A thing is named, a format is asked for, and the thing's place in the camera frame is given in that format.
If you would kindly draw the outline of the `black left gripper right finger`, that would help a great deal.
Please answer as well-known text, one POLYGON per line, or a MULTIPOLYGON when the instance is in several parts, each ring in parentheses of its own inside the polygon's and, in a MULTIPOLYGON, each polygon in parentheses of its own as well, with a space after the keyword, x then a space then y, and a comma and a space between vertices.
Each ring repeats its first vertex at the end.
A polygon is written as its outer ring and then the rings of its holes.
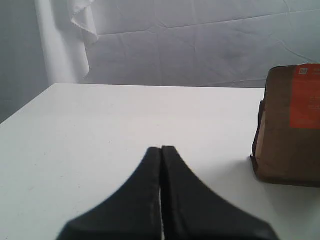
POLYGON ((161 149, 161 208, 167 240, 276 240, 265 221, 208 188, 173 146, 161 149))

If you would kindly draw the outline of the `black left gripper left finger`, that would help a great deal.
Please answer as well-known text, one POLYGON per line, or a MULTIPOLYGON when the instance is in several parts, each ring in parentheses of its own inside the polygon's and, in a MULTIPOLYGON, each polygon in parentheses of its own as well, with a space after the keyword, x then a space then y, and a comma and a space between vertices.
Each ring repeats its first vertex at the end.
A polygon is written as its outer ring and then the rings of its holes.
POLYGON ((147 149, 130 178, 108 199, 70 220, 61 240, 160 240, 162 220, 158 148, 147 149))

